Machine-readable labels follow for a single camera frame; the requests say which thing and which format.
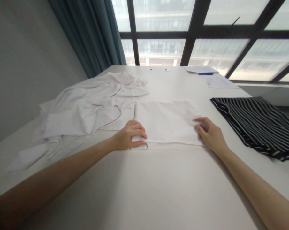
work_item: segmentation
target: black striped cloth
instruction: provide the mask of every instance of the black striped cloth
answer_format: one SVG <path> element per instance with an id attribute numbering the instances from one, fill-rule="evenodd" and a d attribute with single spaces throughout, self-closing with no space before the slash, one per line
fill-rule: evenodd
<path id="1" fill-rule="evenodd" d="M 289 160 L 289 117 L 261 97 L 210 99 L 245 146 Z"/>

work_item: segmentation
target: wall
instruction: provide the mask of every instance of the wall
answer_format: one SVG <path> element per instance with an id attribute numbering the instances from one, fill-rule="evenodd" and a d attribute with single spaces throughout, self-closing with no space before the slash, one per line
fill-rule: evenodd
<path id="1" fill-rule="evenodd" d="M 237 84 L 251 96 L 261 96 L 276 106 L 289 106 L 289 85 Z"/>
<path id="2" fill-rule="evenodd" d="M 86 78 L 48 1 L 0 1 L 0 141 Z"/>

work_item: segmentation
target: window frame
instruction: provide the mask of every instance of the window frame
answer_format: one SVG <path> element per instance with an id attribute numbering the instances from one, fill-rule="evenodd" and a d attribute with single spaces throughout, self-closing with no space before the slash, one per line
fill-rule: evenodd
<path id="1" fill-rule="evenodd" d="M 204 25 L 211 0 L 196 0 L 188 31 L 137 32 L 133 0 L 127 0 L 131 31 L 120 32 L 121 39 L 133 42 L 135 64 L 139 63 L 138 39 L 186 39 L 180 66 L 187 66 L 196 39 L 249 39 L 242 52 L 225 75 L 229 78 L 258 39 L 289 39 L 289 30 L 264 30 L 285 0 L 270 0 L 253 25 Z M 289 63 L 270 81 L 232 80 L 242 83 L 289 84 L 280 80 L 289 73 Z"/>

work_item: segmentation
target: hand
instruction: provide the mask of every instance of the hand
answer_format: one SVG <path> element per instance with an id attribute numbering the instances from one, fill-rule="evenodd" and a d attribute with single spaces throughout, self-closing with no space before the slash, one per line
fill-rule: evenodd
<path id="1" fill-rule="evenodd" d="M 207 117 L 200 117 L 194 119 L 194 121 L 201 121 L 207 125 L 207 132 L 200 125 L 196 125 L 196 129 L 198 130 L 207 147 L 210 148 L 214 153 L 219 154 L 230 150 L 224 140 L 221 129 L 211 120 L 209 120 Z"/>
<path id="2" fill-rule="evenodd" d="M 110 140 L 115 150 L 135 148 L 135 147 L 145 144 L 144 141 L 132 142 L 131 141 L 132 136 L 136 136 L 136 135 L 141 135 L 145 139 L 148 138 L 147 135 L 145 134 L 145 129 L 142 126 L 142 124 L 140 124 L 136 120 L 130 120 L 126 124 L 126 126 L 123 129 L 121 129 L 119 132 L 117 132 L 115 135 L 113 135 L 110 138 Z"/>

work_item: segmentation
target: curtain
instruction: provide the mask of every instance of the curtain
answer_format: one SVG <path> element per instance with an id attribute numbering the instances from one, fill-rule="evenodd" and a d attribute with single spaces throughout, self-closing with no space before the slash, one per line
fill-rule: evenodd
<path id="1" fill-rule="evenodd" d="M 49 0 L 87 76 L 126 65 L 111 0 Z"/>

